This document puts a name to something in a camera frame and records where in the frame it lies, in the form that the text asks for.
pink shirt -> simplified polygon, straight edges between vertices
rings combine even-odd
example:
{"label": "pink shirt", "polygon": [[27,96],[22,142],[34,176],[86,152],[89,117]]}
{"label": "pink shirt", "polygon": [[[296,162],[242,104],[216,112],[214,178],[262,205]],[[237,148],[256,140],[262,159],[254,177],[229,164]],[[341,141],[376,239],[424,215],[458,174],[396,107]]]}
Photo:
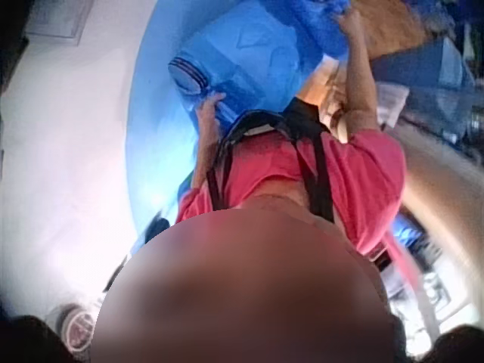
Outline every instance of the pink shirt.
{"label": "pink shirt", "polygon": [[[405,183],[405,156],[388,135],[360,131],[348,144],[321,134],[333,204],[357,250],[369,253],[381,241],[399,210]],[[313,172],[315,155],[309,140],[299,151]],[[302,181],[296,151],[278,132],[252,136],[234,148],[234,162],[224,198],[230,207],[246,200],[268,178]],[[205,182],[181,200],[177,223],[213,211]]]}

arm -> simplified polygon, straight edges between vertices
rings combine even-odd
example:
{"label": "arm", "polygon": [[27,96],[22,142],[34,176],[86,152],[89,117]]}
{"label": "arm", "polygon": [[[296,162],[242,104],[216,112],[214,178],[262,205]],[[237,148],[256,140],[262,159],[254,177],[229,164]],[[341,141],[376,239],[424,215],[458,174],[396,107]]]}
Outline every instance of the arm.
{"label": "arm", "polygon": [[371,74],[361,16],[357,10],[350,8],[337,21],[349,44],[346,77],[348,136],[362,129],[380,130],[377,121],[377,87]]}
{"label": "arm", "polygon": [[209,97],[197,110],[200,138],[198,140],[197,165],[191,179],[192,188],[201,188],[215,159],[220,138],[219,123],[215,118],[215,106],[217,102],[224,98],[224,94]]}

white wall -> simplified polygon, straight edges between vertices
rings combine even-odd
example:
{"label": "white wall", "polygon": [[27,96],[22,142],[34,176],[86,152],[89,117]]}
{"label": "white wall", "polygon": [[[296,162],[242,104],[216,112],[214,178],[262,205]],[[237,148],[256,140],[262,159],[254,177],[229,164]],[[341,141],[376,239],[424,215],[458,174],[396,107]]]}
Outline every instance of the white wall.
{"label": "white wall", "polygon": [[101,292],[136,238],[124,141],[155,4],[95,0],[80,45],[31,44],[2,98],[0,287],[16,313]]}

hand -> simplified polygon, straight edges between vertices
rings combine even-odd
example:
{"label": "hand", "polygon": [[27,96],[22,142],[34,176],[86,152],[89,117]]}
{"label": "hand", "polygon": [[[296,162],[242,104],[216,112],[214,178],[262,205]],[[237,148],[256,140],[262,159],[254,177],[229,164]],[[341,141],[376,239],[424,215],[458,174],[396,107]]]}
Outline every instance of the hand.
{"label": "hand", "polygon": [[358,10],[351,7],[341,15],[335,15],[334,19],[340,25],[340,29],[350,41],[365,41],[365,28],[361,21],[361,15]]}
{"label": "hand", "polygon": [[215,106],[225,98],[225,93],[208,97],[197,109],[200,142],[206,146],[218,144],[220,139],[219,121],[215,117]]}

